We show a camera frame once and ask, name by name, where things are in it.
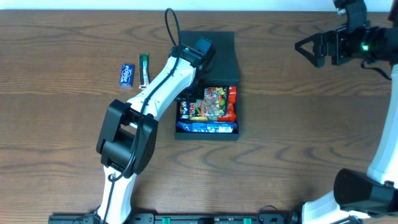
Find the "black Haribo gummy bag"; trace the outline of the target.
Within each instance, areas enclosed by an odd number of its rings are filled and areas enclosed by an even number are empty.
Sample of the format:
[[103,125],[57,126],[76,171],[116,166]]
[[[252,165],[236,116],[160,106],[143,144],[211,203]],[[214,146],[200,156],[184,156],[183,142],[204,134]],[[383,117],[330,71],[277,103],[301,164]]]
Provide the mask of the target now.
[[190,117],[205,116],[209,121],[226,114],[227,89],[225,87],[208,87],[204,89],[202,100],[190,103]]

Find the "purple Dairy Milk bar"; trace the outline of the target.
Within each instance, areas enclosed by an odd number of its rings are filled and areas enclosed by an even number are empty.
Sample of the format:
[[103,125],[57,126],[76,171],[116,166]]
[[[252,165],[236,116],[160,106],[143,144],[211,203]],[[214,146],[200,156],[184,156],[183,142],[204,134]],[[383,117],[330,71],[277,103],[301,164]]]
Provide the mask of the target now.
[[189,119],[190,117],[190,103],[182,101],[180,103],[180,119]]

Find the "black box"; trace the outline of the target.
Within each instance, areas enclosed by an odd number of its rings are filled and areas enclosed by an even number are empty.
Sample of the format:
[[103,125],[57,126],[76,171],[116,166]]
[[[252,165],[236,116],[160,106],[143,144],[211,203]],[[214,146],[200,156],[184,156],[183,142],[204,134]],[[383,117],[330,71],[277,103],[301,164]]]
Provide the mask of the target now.
[[[181,31],[182,42],[189,47],[197,48],[197,42],[203,37],[213,43],[215,55],[204,73],[198,76],[198,88],[189,97],[190,101],[203,98],[206,87],[239,86],[239,67],[234,49],[234,32],[232,31]],[[239,127],[231,133],[223,128],[220,133],[189,133],[178,127],[175,128],[176,140],[210,140],[236,141],[239,139]]]

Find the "blue cookie pack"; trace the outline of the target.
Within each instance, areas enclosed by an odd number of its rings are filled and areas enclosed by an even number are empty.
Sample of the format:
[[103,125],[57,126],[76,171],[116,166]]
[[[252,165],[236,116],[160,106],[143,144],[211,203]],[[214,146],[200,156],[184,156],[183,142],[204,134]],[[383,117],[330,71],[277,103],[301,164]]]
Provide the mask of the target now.
[[187,133],[235,133],[238,131],[238,125],[234,122],[177,121],[176,127]]

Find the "red candy bag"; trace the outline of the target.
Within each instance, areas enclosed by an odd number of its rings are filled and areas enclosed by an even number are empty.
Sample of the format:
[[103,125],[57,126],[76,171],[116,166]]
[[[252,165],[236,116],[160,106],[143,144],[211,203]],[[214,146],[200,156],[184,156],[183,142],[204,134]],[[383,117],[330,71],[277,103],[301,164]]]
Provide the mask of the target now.
[[237,89],[235,86],[230,86],[228,89],[228,105],[226,107],[226,114],[224,116],[217,117],[218,122],[236,122],[236,113],[234,110],[234,104],[236,102]]

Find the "green white candy stick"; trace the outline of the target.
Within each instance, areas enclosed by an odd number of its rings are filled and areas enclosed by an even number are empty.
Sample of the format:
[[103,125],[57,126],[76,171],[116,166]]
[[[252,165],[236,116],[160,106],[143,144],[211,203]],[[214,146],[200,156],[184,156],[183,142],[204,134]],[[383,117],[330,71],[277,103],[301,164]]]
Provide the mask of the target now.
[[149,54],[140,54],[139,57],[139,89],[145,89],[150,84]]

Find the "blue Eclipse mint box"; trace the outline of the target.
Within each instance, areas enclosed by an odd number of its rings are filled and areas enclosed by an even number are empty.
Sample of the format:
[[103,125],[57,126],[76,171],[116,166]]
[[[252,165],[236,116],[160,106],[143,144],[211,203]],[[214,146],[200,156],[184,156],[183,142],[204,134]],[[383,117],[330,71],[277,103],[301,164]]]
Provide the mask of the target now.
[[123,64],[120,72],[120,87],[132,87],[132,81],[134,78],[134,65]]

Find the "yellow Hacks candy bag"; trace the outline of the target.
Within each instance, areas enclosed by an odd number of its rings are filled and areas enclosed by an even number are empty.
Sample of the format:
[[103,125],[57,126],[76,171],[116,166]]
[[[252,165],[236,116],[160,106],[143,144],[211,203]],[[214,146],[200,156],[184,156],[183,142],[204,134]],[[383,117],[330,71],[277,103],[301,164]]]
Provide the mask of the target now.
[[190,121],[207,122],[208,118],[205,116],[193,116],[189,118]]

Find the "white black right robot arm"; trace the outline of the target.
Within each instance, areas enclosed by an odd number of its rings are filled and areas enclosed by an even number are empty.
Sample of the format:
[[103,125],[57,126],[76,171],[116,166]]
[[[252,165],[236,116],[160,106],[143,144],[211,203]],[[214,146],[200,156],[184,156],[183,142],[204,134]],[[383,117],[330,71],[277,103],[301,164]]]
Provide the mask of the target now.
[[334,1],[342,25],[300,40],[295,49],[314,67],[326,57],[340,66],[354,59],[391,84],[381,139],[366,170],[342,168],[333,188],[322,197],[301,204],[291,223],[362,223],[365,219],[397,216],[397,1],[388,20],[391,27],[372,26],[363,0]]

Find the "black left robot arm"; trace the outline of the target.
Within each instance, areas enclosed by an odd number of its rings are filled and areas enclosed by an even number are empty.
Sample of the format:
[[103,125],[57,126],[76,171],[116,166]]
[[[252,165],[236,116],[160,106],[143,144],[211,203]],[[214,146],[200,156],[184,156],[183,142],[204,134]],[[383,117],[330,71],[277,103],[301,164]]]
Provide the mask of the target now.
[[105,174],[96,223],[127,221],[135,179],[154,153],[159,119],[178,95],[194,88],[195,77],[214,54],[212,41],[204,37],[193,47],[178,44],[148,87],[125,103],[114,100],[108,106],[96,145]]

